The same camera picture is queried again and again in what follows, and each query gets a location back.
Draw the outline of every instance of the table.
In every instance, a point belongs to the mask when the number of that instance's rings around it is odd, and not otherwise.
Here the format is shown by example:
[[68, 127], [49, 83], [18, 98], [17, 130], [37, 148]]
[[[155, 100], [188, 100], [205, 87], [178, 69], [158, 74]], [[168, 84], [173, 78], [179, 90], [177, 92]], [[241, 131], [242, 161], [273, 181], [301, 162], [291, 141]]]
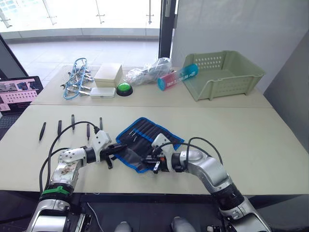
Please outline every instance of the table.
[[[93, 77], [99, 67], [90, 67]], [[146, 107], [254, 107], [272, 108], [266, 98], [256, 89], [246, 96], [244, 94], [214, 98], [212, 101], [195, 101], [183, 83], [173, 88], [161, 91], [156, 84], [133, 87], [133, 94], [128, 97], [118, 95], [112, 99], [93, 99], [89, 96], [76, 97], [65, 100], [63, 89], [60, 87], [68, 80], [68, 72], [71, 66], [63, 66], [59, 73], [48, 83], [44, 90], [32, 103], [34, 105], [105, 105], [105, 106], [146, 106]], [[124, 67], [123, 77], [128, 68]], [[96, 84], [88, 83], [86, 86], [96, 87]]]
[[[224, 166], [245, 195], [305, 194], [309, 190], [309, 157], [292, 131], [272, 108], [232, 107], [127, 107], [31, 105], [0, 141], [0, 188], [39, 190], [39, 171], [57, 134], [57, 122], [70, 125], [89, 120], [115, 137], [140, 116], [188, 140], [193, 136], [209, 139], [222, 154]], [[39, 133], [47, 122], [42, 141]], [[203, 146], [216, 157], [211, 147]], [[65, 132], [55, 149], [90, 145], [86, 125]], [[52, 158], [52, 170], [57, 159]], [[119, 160], [92, 163], [82, 168], [76, 192], [208, 194], [200, 180], [187, 173], [146, 172], [138, 174]]]

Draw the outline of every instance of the green basket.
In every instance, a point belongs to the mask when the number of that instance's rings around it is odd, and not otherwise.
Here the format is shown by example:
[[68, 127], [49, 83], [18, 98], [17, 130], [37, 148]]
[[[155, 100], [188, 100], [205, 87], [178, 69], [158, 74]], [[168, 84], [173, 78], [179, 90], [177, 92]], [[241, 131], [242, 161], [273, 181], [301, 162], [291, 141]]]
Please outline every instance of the green basket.
[[184, 80], [195, 101], [249, 94], [265, 71], [237, 51], [189, 54], [183, 66], [195, 63], [198, 75]]

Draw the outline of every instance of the laptop screen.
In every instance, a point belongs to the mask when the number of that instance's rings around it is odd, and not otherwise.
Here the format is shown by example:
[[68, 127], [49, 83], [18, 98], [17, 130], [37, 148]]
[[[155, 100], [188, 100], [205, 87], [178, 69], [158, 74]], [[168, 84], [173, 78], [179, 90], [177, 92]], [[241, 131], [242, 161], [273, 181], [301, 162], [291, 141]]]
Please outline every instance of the laptop screen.
[[1, 113], [22, 113], [42, 89], [38, 76], [0, 80]]

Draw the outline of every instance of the blue-trimmed tool pouch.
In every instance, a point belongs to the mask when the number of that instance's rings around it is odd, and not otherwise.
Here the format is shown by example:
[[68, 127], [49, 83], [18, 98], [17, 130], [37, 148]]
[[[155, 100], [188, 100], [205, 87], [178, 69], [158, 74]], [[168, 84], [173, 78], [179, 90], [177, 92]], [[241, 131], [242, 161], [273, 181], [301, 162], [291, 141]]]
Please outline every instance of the blue-trimmed tool pouch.
[[135, 169], [138, 173], [152, 170], [153, 167], [143, 163], [143, 160], [151, 155], [153, 151], [151, 144], [160, 133], [164, 134], [171, 142], [184, 141], [162, 126], [155, 124], [145, 117], [140, 117], [117, 136], [116, 141], [127, 144], [127, 148], [115, 154], [115, 157], [121, 160], [126, 166]]

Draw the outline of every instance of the laptop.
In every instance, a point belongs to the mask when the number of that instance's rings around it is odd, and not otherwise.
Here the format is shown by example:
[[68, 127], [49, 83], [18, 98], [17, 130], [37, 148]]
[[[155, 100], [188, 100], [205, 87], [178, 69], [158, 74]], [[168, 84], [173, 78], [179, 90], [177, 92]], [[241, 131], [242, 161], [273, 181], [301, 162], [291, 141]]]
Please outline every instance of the laptop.
[[0, 140], [42, 90], [38, 76], [0, 80]]

